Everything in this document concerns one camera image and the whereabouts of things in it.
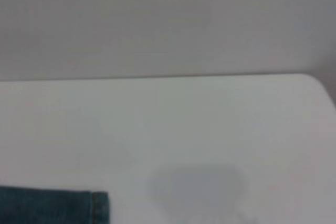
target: wall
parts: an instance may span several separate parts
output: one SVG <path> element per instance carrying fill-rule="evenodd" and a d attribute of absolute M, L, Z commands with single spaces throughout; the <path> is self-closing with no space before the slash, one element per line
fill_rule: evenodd
<path fill-rule="evenodd" d="M 336 78 L 335 0 L 0 0 L 0 7 L 2 80 L 304 71 L 331 87 Z"/>

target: table surface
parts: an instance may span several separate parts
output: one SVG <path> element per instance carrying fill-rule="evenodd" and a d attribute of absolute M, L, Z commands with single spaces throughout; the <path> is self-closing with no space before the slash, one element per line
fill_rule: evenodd
<path fill-rule="evenodd" d="M 0 83 L 0 184 L 112 224 L 334 223 L 336 112 L 301 74 Z"/>

